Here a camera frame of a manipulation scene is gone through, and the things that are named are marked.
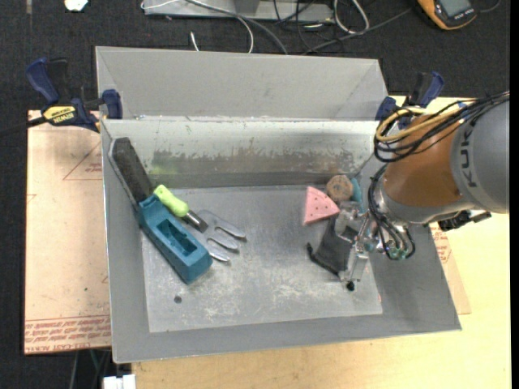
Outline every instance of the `yellow device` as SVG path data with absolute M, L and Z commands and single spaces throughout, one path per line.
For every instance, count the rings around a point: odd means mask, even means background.
M 466 26 L 478 15 L 469 0 L 417 0 L 422 11 L 443 30 Z

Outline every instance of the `blue tool holder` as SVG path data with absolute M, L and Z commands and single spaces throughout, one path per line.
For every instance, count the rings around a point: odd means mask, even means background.
M 202 276 L 212 257 L 152 194 L 139 203 L 139 224 L 186 284 Z

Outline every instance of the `black carpet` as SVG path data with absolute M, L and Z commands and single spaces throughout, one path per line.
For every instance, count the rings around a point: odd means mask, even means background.
M 32 89 L 24 69 L 33 60 L 65 57 L 71 86 L 84 87 L 88 99 L 97 96 L 93 62 L 97 45 L 189 49 L 189 32 L 200 50 L 246 52 L 247 32 L 234 19 L 148 18 L 141 0 L 89 0 L 83 13 L 67 12 L 63 0 L 0 0 L 0 130 L 24 123 L 28 109 L 44 100 Z M 479 9 L 496 0 L 471 0 Z M 362 0 L 371 25 L 407 10 L 411 0 Z M 291 25 L 264 24 L 290 53 L 307 47 Z M 256 53 L 280 53 L 258 28 Z M 323 42 L 317 33 L 302 32 L 307 45 Z M 323 30 L 321 35 L 333 36 Z M 439 72 L 445 80 L 442 96 L 484 96 L 509 89 L 510 0 L 482 13 L 457 31 L 431 27 L 414 11 L 363 36 L 330 45 L 312 56 L 376 58 L 389 93 L 407 94 L 418 72 Z M 22 352 L 24 299 L 24 235 L 27 137 L 19 131 L 0 138 L 0 388 L 68 387 L 74 353 L 25 357 Z M 91 366 L 79 359 L 77 387 L 90 387 Z

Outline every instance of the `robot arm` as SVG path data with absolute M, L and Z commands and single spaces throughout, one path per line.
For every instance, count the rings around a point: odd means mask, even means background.
M 392 134 L 404 116 L 410 125 Z M 396 244 L 396 259 L 414 252 L 409 224 L 438 221 L 448 230 L 470 221 L 473 210 L 508 211 L 508 116 L 504 92 L 427 115 L 398 109 L 381 122 L 375 154 L 385 165 L 368 192 L 369 217 L 383 246 L 385 238 Z
M 412 224 L 438 222 L 449 230 L 508 212 L 509 98 L 506 91 L 428 114 L 395 108 L 375 134 L 383 165 L 367 189 L 368 211 L 342 203 L 314 259 L 354 289 L 370 251 L 392 260 L 413 255 Z M 402 118 L 410 124 L 395 131 Z

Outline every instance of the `black object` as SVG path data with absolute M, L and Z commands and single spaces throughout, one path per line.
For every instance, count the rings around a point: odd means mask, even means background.
M 489 217 L 492 217 L 492 214 L 490 212 L 484 212 L 476 216 L 470 217 L 470 213 L 468 211 L 461 211 L 453 218 L 440 220 L 438 222 L 438 226 L 441 230 L 447 232 L 449 230 L 458 229 L 461 226 L 468 224 L 469 222 L 478 223 L 482 220 L 488 219 Z
M 114 141 L 112 157 L 117 163 L 118 170 L 124 178 L 128 190 L 137 203 L 142 202 L 152 194 L 153 185 L 129 138 L 122 137 Z
M 339 272 L 346 271 L 348 267 L 348 258 L 357 232 L 346 227 L 342 235 L 338 236 L 335 233 L 335 221 L 336 218 L 328 220 L 328 226 L 319 248 L 313 250 L 310 247 L 309 253 L 312 261 L 338 275 Z

